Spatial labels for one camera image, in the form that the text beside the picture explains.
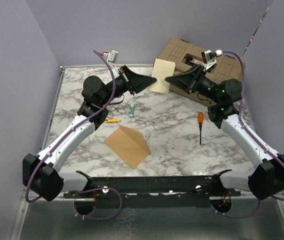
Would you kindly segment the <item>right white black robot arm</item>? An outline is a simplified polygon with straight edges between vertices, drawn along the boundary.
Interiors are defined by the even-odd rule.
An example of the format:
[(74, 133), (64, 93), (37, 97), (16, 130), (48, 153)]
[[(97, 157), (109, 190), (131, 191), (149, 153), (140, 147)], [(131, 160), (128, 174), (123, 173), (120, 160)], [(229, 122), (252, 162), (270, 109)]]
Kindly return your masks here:
[(284, 191), (284, 154), (266, 144), (245, 123), (234, 103), (242, 98), (242, 84), (237, 79), (214, 83), (206, 77), (202, 65), (165, 78), (169, 84), (187, 94), (197, 92), (215, 102), (208, 107), (211, 122), (225, 132), (246, 154), (254, 166), (252, 172), (228, 170), (211, 183), (212, 192), (222, 196), (229, 189), (251, 192), (264, 200)]

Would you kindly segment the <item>cream paper letter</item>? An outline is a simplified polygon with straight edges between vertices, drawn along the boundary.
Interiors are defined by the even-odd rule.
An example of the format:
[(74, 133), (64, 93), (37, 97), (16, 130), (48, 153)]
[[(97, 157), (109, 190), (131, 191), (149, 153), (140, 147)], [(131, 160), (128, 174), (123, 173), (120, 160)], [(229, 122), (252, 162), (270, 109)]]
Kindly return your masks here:
[(166, 77), (174, 74), (176, 64), (171, 61), (155, 59), (151, 77), (156, 78), (156, 82), (149, 87), (149, 90), (156, 93), (167, 94), (170, 84), (165, 81)]

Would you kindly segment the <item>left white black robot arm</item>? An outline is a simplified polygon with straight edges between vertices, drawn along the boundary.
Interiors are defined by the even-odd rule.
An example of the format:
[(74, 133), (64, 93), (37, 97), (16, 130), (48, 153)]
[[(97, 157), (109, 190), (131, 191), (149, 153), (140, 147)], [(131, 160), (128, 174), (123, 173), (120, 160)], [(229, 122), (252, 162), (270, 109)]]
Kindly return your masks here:
[(125, 92), (138, 94), (157, 81), (154, 77), (134, 73), (125, 65), (118, 74), (107, 84), (96, 75), (87, 77), (82, 90), (84, 102), (70, 125), (45, 149), (24, 157), (22, 183), (26, 194), (33, 191), (49, 202), (64, 192), (76, 192), (83, 198), (92, 193), (90, 176), (79, 170), (60, 173), (62, 166), (79, 144), (104, 123), (109, 113), (106, 107), (114, 98)]

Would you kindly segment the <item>green white glue stick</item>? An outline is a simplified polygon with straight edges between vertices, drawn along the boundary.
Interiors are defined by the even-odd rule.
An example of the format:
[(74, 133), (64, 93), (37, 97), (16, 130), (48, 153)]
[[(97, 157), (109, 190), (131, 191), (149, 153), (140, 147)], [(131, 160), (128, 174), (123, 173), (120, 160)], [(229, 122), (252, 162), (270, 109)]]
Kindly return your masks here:
[(132, 118), (134, 116), (135, 104), (130, 105), (129, 117)]

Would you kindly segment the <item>brown paper envelope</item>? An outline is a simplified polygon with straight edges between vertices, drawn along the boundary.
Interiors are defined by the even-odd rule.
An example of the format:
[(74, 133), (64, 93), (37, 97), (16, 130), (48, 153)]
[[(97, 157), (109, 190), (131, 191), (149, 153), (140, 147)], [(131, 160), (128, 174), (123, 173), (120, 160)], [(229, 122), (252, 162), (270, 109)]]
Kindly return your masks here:
[(104, 142), (133, 170), (150, 154), (142, 134), (122, 125)]

